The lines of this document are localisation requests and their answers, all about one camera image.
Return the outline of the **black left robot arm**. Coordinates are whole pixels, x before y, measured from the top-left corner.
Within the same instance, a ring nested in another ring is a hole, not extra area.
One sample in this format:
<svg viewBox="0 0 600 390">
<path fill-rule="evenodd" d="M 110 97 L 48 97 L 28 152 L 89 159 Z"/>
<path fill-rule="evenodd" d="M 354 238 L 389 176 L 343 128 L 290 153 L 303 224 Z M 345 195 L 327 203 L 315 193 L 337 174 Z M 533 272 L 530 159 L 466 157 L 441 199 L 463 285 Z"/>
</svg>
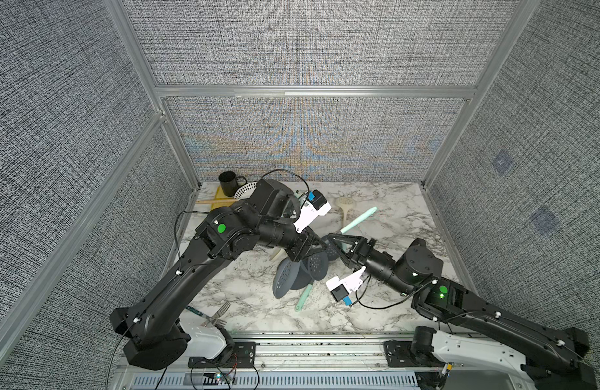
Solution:
<svg viewBox="0 0 600 390">
<path fill-rule="evenodd" d="M 158 284 L 137 304 L 111 313 L 114 331 L 128 339 L 128 363 L 152 371 L 171 365 L 191 340 L 179 316 L 215 275 L 257 245 L 282 248 L 294 263 L 309 258 L 323 243 L 310 225 L 331 208 L 318 190 L 300 202 L 286 185 L 261 179 L 249 198 L 209 212 Z"/>
</svg>

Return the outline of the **grey utensil rack stand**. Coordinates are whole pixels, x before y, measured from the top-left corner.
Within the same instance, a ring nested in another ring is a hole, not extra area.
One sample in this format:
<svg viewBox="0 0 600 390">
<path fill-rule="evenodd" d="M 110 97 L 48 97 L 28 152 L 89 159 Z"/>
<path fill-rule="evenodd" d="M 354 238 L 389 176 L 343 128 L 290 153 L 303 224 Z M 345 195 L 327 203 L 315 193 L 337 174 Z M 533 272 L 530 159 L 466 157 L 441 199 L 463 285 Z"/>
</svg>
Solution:
<svg viewBox="0 0 600 390">
<path fill-rule="evenodd" d="M 288 257 L 282 259 L 272 283 L 272 292 L 276 299 L 281 299 L 290 290 L 303 289 L 314 281 L 306 269 L 306 260 L 317 252 L 320 251 L 311 250 L 306 258 L 296 263 L 290 261 Z"/>
</svg>

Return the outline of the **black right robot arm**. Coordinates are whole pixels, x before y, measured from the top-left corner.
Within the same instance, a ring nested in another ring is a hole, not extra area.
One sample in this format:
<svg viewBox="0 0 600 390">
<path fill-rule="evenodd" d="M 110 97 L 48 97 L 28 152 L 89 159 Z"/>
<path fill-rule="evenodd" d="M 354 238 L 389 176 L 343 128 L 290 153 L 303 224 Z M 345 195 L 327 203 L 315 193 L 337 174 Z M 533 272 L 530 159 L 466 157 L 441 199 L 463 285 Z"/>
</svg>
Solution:
<svg viewBox="0 0 600 390">
<path fill-rule="evenodd" d="M 595 370 L 584 361 L 589 337 L 579 328 L 558 330 L 514 315 L 441 276 L 443 261 L 416 238 L 399 260 L 375 248 L 375 240 L 338 233 L 327 241 L 359 278 L 370 276 L 411 300 L 419 315 L 484 336 L 469 341 L 430 327 L 418 327 L 409 347 L 420 366 L 443 363 L 506 373 L 527 388 L 595 389 Z"/>
</svg>

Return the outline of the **grey skimmer back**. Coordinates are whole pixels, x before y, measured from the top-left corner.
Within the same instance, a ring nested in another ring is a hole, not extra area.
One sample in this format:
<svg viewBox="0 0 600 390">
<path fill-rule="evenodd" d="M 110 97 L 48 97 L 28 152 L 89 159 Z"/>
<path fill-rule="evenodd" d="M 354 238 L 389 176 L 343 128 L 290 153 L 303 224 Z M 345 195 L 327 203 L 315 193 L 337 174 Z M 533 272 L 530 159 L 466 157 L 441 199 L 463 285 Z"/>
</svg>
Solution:
<svg viewBox="0 0 600 390">
<path fill-rule="evenodd" d="M 369 217 L 371 217 L 376 211 L 377 211 L 377 207 L 376 206 L 368 209 L 363 214 L 361 214 L 360 216 L 358 216 L 358 218 L 356 218 L 355 220 L 353 220 L 349 224 L 345 225 L 345 227 L 343 227 L 343 229 L 341 229 L 339 232 L 336 232 L 336 235 L 345 235 L 349 230 L 351 230 L 352 228 L 358 226 L 364 220 L 366 220 Z M 334 261 L 338 260 L 340 258 L 340 256 L 339 256 L 339 252 L 337 250 L 337 246 L 335 244 L 333 244 L 330 241 L 330 239 L 329 239 L 329 237 L 331 235 L 332 234 L 330 233 L 330 234 L 324 236 L 322 238 L 322 240 L 326 244 L 326 254 L 327 254 L 328 261 L 329 262 L 334 262 Z"/>
</svg>

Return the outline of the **grey skimmer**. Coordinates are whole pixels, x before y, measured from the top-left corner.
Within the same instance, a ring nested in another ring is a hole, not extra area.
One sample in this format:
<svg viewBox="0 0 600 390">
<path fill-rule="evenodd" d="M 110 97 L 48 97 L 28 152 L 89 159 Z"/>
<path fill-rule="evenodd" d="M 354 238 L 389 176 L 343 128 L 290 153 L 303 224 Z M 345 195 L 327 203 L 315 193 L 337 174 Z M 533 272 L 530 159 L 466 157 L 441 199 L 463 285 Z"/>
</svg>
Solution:
<svg viewBox="0 0 600 390">
<path fill-rule="evenodd" d="M 325 251 L 313 253 L 306 260 L 306 269 L 313 280 L 322 280 L 328 272 L 329 259 Z"/>
<path fill-rule="evenodd" d="M 366 220 L 369 217 L 371 217 L 376 211 L 377 211 L 377 207 L 376 206 L 368 209 L 363 214 L 361 214 L 360 216 L 358 216 L 358 218 L 356 218 L 355 220 L 353 220 L 349 224 L 345 225 L 345 227 L 343 227 L 343 229 L 341 229 L 339 232 L 336 232 L 336 235 L 345 235 L 349 230 L 351 230 L 352 228 L 358 226 L 364 220 Z M 337 250 L 337 246 L 335 244 L 333 244 L 330 241 L 330 239 L 329 239 L 329 237 L 331 235 L 332 234 L 330 233 L 330 234 L 324 236 L 322 238 L 322 240 L 326 244 L 326 254 L 327 254 L 328 261 L 329 262 L 334 262 L 334 261 L 338 260 L 340 258 L 340 256 L 339 256 L 339 252 Z"/>
</svg>

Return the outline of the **cream slotted spatula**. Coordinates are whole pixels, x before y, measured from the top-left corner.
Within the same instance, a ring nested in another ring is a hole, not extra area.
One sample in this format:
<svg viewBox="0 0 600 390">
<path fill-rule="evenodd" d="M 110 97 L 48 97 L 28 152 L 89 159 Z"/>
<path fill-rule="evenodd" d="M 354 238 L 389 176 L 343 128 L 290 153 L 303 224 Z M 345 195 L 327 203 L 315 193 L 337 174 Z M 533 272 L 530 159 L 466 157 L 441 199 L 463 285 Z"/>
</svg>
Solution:
<svg viewBox="0 0 600 390">
<path fill-rule="evenodd" d="M 337 198 L 335 203 L 342 211 L 342 227 L 345 228 L 348 224 L 348 214 L 357 206 L 357 203 L 352 197 L 345 196 Z"/>
</svg>

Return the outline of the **cream skimmer mint handle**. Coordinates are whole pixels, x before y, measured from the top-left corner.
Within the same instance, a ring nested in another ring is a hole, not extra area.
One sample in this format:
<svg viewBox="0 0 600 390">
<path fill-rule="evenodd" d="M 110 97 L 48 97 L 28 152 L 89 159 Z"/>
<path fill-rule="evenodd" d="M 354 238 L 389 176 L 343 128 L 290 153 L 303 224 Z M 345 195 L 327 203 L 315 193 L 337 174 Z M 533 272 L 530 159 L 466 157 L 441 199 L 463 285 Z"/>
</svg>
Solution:
<svg viewBox="0 0 600 390">
<path fill-rule="evenodd" d="M 312 289 L 313 289 L 313 284 L 308 284 L 305 287 L 304 291 L 302 292 L 302 294 L 301 294 L 301 296 L 300 296 L 300 298 L 298 300 L 298 303 L 295 306 L 295 311 L 296 312 L 302 311 L 302 309 L 306 305 L 306 301 L 307 301 L 309 295 L 311 294 Z"/>
</svg>

